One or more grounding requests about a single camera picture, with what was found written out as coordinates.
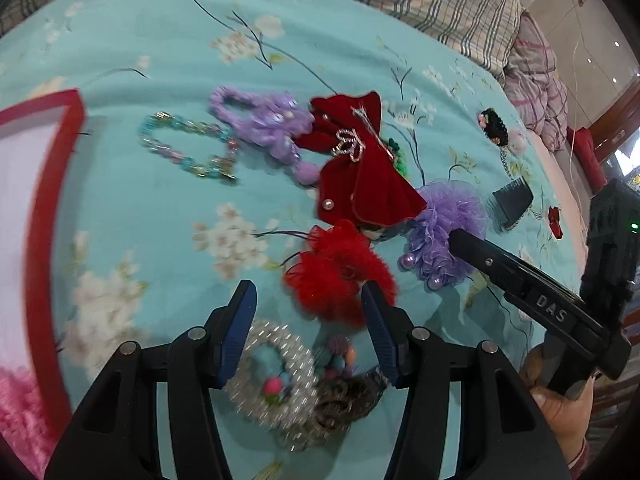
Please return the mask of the person's right hand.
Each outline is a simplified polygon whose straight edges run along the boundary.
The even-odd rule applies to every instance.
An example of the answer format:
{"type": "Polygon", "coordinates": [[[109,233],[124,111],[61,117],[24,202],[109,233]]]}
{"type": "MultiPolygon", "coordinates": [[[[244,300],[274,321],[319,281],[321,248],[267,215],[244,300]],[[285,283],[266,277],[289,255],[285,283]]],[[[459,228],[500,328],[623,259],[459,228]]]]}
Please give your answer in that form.
{"type": "Polygon", "coordinates": [[[538,344],[528,352],[520,376],[554,433],[570,475],[578,479],[586,469],[589,458],[586,435],[593,404],[594,378],[588,379],[576,400],[570,400],[539,383],[542,364],[542,345],[538,344]]]}

